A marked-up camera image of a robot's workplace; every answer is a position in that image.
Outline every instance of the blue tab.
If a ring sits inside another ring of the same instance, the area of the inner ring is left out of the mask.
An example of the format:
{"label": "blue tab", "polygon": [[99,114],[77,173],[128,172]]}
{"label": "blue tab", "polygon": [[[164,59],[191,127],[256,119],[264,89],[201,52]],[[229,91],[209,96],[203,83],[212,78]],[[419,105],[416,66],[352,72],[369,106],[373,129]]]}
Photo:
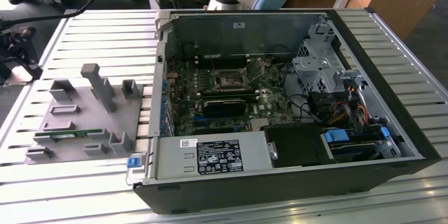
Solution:
{"label": "blue tab", "polygon": [[327,139],[327,142],[331,143],[331,142],[349,141],[351,138],[348,137],[345,130],[329,130],[325,133],[325,139]]}
{"label": "blue tab", "polygon": [[333,142],[333,138],[332,138],[329,132],[327,132],[327,133],[324,134],[324,136],[325,136],[327,143]]}
{"label": "blue tab", "polygon": [[389,130],[387,129],[387,127],[381,127],[381,132],[383,132],[383,135],[384,135],[385,139],[388,139],[389,136],[391,136],[391,133],[389,133]]}
{"label": "blue tab", "polygon": [[141,166],[141,158],[129,157],[128,158],[128,168],[139,168],[140,166]]}

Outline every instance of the power supply label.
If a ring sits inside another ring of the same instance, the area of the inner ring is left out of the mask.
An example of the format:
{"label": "power supply label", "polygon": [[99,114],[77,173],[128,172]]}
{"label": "power supply label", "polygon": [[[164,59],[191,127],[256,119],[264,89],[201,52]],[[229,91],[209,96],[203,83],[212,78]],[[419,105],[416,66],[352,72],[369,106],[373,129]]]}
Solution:
{"label": "power supply label", "polygon": [[244,171],[237,140],[197,143],[196,150],[200,175]]}

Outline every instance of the metal slatted surface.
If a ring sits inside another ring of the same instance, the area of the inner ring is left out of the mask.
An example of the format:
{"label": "metal slatted surface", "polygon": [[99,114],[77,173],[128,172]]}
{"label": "metal slatted surface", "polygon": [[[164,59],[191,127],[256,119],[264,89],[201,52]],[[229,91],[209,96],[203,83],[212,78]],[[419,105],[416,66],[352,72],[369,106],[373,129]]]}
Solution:
{"label": "metal slatted surface", "polygon": [[124,158],[27,166],[24,152],[41,122],[53,79],[79,75],[85,62],[111,83],[145,85],[137,150],[144,150],[156,40],[152,11],[93,10],[69,20],[0,148],[0,223],[407,223],[441,221],[448,211],[448,105],[431,77],[364,10],[339,11],[444,160],[368,193],[159,216],[124,182]]}

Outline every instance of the green circuit board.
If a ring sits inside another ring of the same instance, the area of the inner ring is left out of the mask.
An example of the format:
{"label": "green circuit board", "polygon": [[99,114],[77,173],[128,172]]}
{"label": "green circuit board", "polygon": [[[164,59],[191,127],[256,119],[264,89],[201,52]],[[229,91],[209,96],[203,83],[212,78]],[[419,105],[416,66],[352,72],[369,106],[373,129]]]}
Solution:
{"label": "green circuit board", "polygon": [[[295,121],[281,86],[285,64],[273,63],[260,67],[268,59],[249,59],[251,63],[245,68],[220,70],[200,70],[193,62],[171,62],[168,77],[176,136],[252,131],[253,119],[267,119],[269,124]],[[217,92],[220,89],[256,90],[257,98],[247,104],[241,116],[207,119],[200,112],[201,98],[197,95],[200,92]]]}

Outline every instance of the barcode sticker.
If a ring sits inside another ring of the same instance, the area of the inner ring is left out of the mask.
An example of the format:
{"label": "barcode sticker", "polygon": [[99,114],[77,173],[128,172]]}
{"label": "barcode sticker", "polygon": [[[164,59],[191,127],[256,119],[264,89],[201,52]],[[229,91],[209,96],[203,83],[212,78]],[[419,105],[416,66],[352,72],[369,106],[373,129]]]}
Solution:
{"label": "barcode sticker", "polygon": [[180,147],[196,147],[197,139],[181,139]]}

